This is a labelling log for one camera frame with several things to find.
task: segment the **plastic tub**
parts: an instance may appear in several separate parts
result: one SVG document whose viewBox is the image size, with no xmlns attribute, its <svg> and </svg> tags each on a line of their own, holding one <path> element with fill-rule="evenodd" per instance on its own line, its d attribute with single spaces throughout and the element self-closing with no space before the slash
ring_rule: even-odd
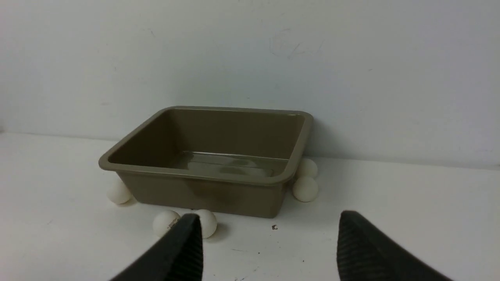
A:
<svg viewBox="0 0 500 281">
<path fill-rule="evenodd" d="M 99 159 L 146 204 L 273 218 L 308 140 L 302 111 L 175 106 Z"/>
</svg>

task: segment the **white table surface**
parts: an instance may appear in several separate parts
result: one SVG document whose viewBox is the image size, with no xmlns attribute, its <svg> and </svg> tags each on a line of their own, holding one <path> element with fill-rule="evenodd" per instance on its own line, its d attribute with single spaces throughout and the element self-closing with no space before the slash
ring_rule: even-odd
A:
<svg viewBox="0 0 500 281">
<path fill-rule="evenodd" d="M 98 159 L 113 144 L 0 134 L 0 280 L 105 281 L 155 243 L 153 218 L 168 207 L 106 197 L 119 178 Z M 346 209 L 454 280 L 500 280 L 500 171 L 314 160 L 315 201 L 287 194 L 274 219 L 216 213 L 204 280 L 339 280 Z"/>
</svg>

